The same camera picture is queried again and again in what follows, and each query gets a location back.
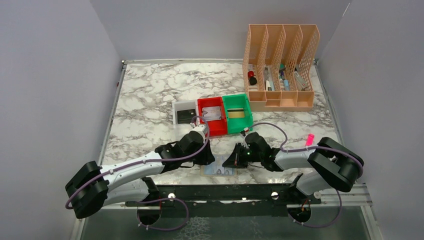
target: table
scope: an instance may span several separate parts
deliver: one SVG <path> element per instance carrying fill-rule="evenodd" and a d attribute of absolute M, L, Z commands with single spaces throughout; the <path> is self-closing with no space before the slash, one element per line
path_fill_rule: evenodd
<path fill-rule="evenodd" d="M 315 143 L 322 137 L 337 140 L 314 65 L 309 75 L 315 91 L 311 111 L 253 112 L 253 123 L 269 122 L 286 131 L 287 148 L 305 146 L 306 138 L 311 133 L 315 135 Z M 240 93 L 244 93 L 241 62 L 128 64 L 102 164 L 110 165 L 135 159 L 159 145 L 177 140 L 173 134 L 172 102 Z M 279 147 L 283 141 L 284 136 L 272 126 L 260 125 L 254 131 L 272 147 Z M 235 144 L 241 140 L 238 134 L 214 137 L 210 140 L 212 153 L 230 155 Z M 236 177 L 222 177 L 201 176 L 200 166 L 195 166 L 152 178 L 158 185 L 291 183 L 299 172 L 309 171 L 308 168 L 293 168 L 283 172 L 269 172 L 249 166 L 238 169 Z"/>

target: red object in organizer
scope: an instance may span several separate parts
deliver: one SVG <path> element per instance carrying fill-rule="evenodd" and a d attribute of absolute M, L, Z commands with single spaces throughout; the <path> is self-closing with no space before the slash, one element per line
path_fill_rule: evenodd
<path fill-rule="evenodd" d="M 223 98 L 218 96 L 218 97 L 210 97 L 210 98 L 199 98 L 197 100 L 197 108 L 201 116 L 203 116 L 202 114 L 203 108 L 216 107 L 216 106 L 221 107 L 221 119 L 207 122 L 207 124 L 209 125 L 209 132 L 211 137 L 226 135 L 228 133 L 227 118 L 225 114 Z"/>

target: peach plastic desk organizer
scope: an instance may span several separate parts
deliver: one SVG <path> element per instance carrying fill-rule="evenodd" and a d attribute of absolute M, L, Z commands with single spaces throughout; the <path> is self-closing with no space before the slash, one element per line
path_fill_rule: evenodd
<path fill-rule="evenodd" d="M 320 41 L 316 25 L 295 24 L 250 24 L 243 58 L 244 90 L 253 112 L 306 112 L 314 105 L 309 71 Z M 249 85 L 249 64 L 257 79 L 255 86 Z M 279 80 L 280 64 L 284 64 L 284 77 L 290 89 L 284 89 Z M 297 89 L 295 67 L 306 81 L 304 90 Z M 265 88 L 264 69 L 268 67 L 274 91 Z"/>

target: pink object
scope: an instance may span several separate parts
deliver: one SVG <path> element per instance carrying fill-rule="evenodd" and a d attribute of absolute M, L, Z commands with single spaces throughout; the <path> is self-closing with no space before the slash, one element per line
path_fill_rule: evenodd
<path fill-rule="evenodd" d="M 311 146 L 314 143 L 314 138 L 315 138 L 315 135 L 312 134 L 312 133 L 309 133 L 308 136 L 307 136 L 305 146 Z"/>

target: white bolt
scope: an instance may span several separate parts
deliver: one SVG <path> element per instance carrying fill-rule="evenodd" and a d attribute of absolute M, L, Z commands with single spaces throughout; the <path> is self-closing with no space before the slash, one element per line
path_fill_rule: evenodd
<path fill-rule="evenodd" d="M 313 193 L 313 196 L 314 196 L 316 199 L 321 199 L 321 193 L 320 193 L 319 191 L 314 192 L 314 193 Z"/>
<path fill-rule="evenodd" d="M 271 198 L 272 199 L 274 199 L 274 200 L 277 200 L 278 199 L 278 192 L 276 192 L 276 191 L 273 191 L 272 193 L 271 193 Z"/>
<path fill-rule="evenodd" d="M 168 195 L 168 198 L 169 198 L 169 199 L 174 199 L 174 198 L 175 198 L 175 194 L 170 193 L 170 194 Z"/>

